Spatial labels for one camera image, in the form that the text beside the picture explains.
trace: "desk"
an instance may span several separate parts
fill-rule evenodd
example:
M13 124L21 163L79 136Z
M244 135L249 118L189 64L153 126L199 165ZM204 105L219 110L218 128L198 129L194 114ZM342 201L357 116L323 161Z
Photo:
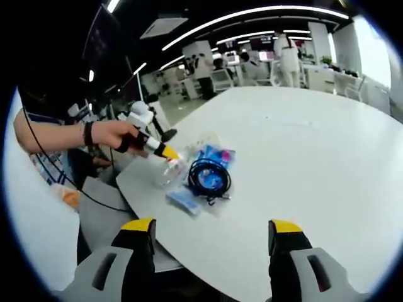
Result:
M333 92L335 71L317 65L303 65L303 68L310 90Z
M186 89L186 92L189 95L189 99L197 99L198 95L195 86L193 85L193 79L187 78L182 81L179 81L179 83L184 85L184 88Z
M271 296L268 220L291 220L371 291L403 234L403 126L363 103L287 87L235 87L180 121L175 147L214 131L236 149L233 198L192 218L152 184L153 160L118 177L133 210L192 273L241 302Z

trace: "white chair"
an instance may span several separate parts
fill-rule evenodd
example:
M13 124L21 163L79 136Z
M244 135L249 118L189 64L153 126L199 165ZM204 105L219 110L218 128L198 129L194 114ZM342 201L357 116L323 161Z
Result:
M222 92L234 87L234 82L225 69L212 72L214 92Z
M363 96L362 96L362 90L364 88L364 81L365 81L365 76L362 79L348 79L349 82L347 82L346 87L344 88L344 96L346 96L349 99L354 99L356 101L359 101L361 103L366 103L364 101Z
M270 69L270 83L274 87L281 86L280 62L272 61Z
M357 91L360 84L361 79L357 77L353 77L348 74L342 74L341 72L334 72L334 88L336 90L336 93L340 96L347 96L346 93L349 93L350 95L354 94L350 90Z

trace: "yellow tip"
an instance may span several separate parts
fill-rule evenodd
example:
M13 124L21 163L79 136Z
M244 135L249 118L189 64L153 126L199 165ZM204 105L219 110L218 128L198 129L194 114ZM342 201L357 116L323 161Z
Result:
M167 145L165 145L165 148L162 151L162 156L166 157L167 159L179 159L179 156L174 149Z

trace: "coiled black cable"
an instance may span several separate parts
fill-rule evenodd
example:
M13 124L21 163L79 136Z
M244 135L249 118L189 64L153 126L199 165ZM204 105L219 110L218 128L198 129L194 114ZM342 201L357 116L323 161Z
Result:
M217 187L205 187L200 182L200 174L212 173L219 177L221 185ZM189 188L197 196L206 196L210 206L214 205L215 198L221 198L231 187L231 177L225 167L212 159L198 159L192 163L188 174Z

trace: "blue packaging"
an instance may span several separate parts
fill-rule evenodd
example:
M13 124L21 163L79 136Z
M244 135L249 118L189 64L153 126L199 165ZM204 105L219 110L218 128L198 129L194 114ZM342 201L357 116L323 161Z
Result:
M231 164L235 161L235 151L220 149L212 145L205 145L198 153L195 160L207 161L214 160L220 165L225 167L227 170L230 168ZM212 171L204 171L199 175L200 182L209 188L218 188L222 186L221 177L215 175ZM188 185L188 175L184 175L183 181L178 187L167 193L167 197L184 207L191 214L199 214L202 207L207 204L205 198L195 196L187 187Z

